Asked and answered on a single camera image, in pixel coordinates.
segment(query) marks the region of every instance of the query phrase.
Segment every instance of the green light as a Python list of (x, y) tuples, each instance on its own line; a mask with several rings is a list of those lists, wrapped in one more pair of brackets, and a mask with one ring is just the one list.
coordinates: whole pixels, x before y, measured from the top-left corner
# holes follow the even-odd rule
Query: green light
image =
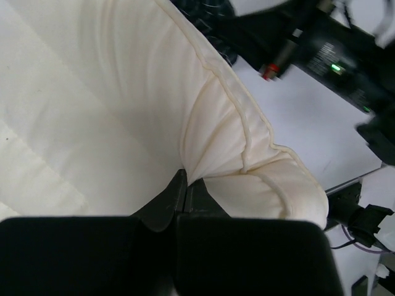
[(332, 65), (331, 65), (331, 68), (332, 68), (333, 70), (335, 70), (335, 71), (340, 71), (340, 70), (341, 70), (341, 68), (340, 68), (339, 66), (335, 65), (335, 64), (332, 64)]

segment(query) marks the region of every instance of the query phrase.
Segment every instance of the white pillow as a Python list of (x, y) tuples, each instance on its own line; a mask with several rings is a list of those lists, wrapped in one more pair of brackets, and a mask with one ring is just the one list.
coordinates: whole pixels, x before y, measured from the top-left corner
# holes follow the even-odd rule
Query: white pillow
[(180, 168), (237, 217), (324, 191), (168, 0), (0, 0), (0, 219), (130, 215)]

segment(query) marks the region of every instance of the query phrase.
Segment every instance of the purple cable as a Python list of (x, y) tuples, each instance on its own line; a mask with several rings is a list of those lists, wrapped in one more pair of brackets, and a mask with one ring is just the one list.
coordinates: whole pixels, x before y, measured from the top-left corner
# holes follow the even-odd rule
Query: purple cable
[[(344, 234), (345, 234), (346, 237), (349, 239), (349, 241), (352, 241), (352, 237), (350, 236), (350, 234), (347, 232), (346, 228), (345, 228), (343, 225), (341, 226), (341, 229), (343, 230)], [(363, 247), (361, 247), (361, 246), (359, 246), (359, 245), (357, 245), (357, 244), (354, 244), (354, 245), (355, 245), (358, 249), (360, 249), (360, 250), (362, 250), (362, 251), (365, 251), (365, 252), (368, 252), (368, 253), (371, 253), (371, 254), (380, 255), (380, 254), (389, 254), (389, 253), (392, 253), (392, 252), (388, 252), (388, 251), (372, 251), (372, 250), (363, 248)]]

